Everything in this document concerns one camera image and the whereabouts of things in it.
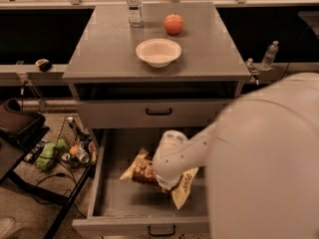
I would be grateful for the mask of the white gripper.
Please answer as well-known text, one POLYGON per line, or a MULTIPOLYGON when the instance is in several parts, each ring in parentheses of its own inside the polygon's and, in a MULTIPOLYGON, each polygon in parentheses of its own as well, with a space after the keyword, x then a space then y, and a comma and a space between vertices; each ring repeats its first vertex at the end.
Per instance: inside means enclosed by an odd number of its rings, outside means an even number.
POLYGON ((167 130, 159 141, 153 157, 153 171, 159 185, 167 190, 177 186, 184 168, 179 151, 187 142, 187 137, 177 130, 167 130))

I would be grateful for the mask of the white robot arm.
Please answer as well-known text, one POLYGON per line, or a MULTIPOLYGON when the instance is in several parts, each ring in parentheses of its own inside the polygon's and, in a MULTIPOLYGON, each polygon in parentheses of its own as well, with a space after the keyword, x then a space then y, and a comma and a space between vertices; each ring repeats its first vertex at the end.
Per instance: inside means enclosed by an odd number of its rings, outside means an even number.
POLYGON ((159 184, 195 167, 205 169, 212 239, 318 239, 319 74, 242 96, 192 138, 165 133, 159 184))

